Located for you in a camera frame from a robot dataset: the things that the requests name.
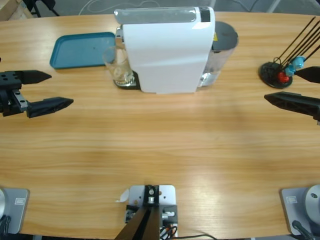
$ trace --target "wooden table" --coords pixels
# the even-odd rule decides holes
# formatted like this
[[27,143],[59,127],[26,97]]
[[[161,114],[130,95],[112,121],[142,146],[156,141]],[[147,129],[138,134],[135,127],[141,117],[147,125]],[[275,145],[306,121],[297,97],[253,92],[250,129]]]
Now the wooden table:
[[[57,113],[0,118],[0,184],[30,190],[22,233],[113,239],[125,225],[131,185],[176,187],[180,236],[287,234],[279,191],[320,183],[320,128],[278,109],[264,95],[258,67],[287,47],[307,15],[217,12],[239,45],[217,82],[194,94],[157,95],[117,88],[104,67],[54,70],[63,35],[114,32],[112,15],[0,23],[0,71],[52,75],[25,85],[29,101],[74,99]],[[315,54],[307,66],[319,65]],[[288,92],[318,97],[299,77]]]

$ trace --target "black cable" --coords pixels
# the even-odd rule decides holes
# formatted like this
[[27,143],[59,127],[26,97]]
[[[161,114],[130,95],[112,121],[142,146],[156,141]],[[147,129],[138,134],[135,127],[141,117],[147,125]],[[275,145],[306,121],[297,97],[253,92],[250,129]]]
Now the black cable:
[[218,240],[217,238],[215,238],[214,236],[211,236],[209,234],[200,234],[200,235],[193,235],[193,236],[177,236],[177,237],[173,237],[173,238],[168,238],[167,240],[175,240],[175,239],[195,239],[195,238],[201,238],[201,237],[208,237],[211,238],[213,240]]
[[249,12],[251,12],[253,9],[254,9],[254,7],[255,7],[255,5],[256,5],[256,3],[258,2],[259,0],[255,0],[254,1],[254,3],[252,4],[252,6],[250,7],[250,9],[249,9]]

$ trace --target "cable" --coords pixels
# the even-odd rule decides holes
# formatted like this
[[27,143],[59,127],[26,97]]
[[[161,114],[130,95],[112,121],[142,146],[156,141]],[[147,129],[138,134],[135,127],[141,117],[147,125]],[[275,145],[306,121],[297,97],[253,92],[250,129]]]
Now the cable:
[[251,12],[253,9],[254,9],[254,7],[255,7],[255,5],[256,5],[256,3],[258,2],[259,0],[255,0],[254,1],[254,3],[252,4],[252,6],[250,7],[250,9],[249,9],[249,12]]
[[208,237],[213,240],[218,240],[214,236],[211,236],[209,234],[200,234],[200,235],[193,235],[193,236],[176,236],[173,238],[168,238],[167,240],[175,240],[175,239],[195,239],[195,238],[201,238],[201,237]]
[[243,9],[245,9],[247,12],[250,12],[249,8],[246,7],[246,5],[244,5],[242,2],[238,1],[238,0],[230,0],[232,2],[235,2],[239,5],[241,5],[241,7],[243,7]]
[[130,6],[133,6],[135,8],[139,8],[141,7],[143,4],[145,3],[154,3],[157,5],[158,8],[160,8],[160,4],[155,1],[155,0],[145,0],[145,1],[142,1],[140,4],[133,4],[131,2],[123,2],[123,3],[119,3],[119,4],[116,4],[116,5],[113,5],[113,6],[110,6],[110,7],[107,7],[105,9],[102,9],[102,10],[98,10],[98,11],[94,11],[94,10],[91,10],[91,5],[96,3],[96,2],[100,2],[102,0],[90,0],[88,1],[84,6],[83,8],[80,10],[79,14],[78,15],[81,15],[82,12],[85,10],[85,8],[87,7],[87,10],[90,12],[90,13],[93,13],[93,14],[97,14],[97,13],[102,13],[102,12],[105,12],[109,9],[113,9],[115,7],[118,7],[118,6],[121,6],[121,5],[130,5]]

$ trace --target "coffee machine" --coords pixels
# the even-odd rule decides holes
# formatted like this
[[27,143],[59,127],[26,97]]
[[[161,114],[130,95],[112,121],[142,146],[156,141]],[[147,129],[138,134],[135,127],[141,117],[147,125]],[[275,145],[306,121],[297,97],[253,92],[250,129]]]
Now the coffee machine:
[[[197,90],[214,41],[211,7],[117,9],[114,16],[117,50],[105,63],[118,87],[158,94]],[[119,49],[127,56],[114,64]]]

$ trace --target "blue plastic tray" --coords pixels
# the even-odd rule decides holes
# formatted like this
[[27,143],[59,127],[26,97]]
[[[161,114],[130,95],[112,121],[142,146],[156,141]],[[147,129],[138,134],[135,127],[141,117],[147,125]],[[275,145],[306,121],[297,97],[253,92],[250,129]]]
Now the blue plastic tray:
[[50,65],[55,69],[102,66],[104,51],[114,45],[112,32],[61,36],[55,42]]

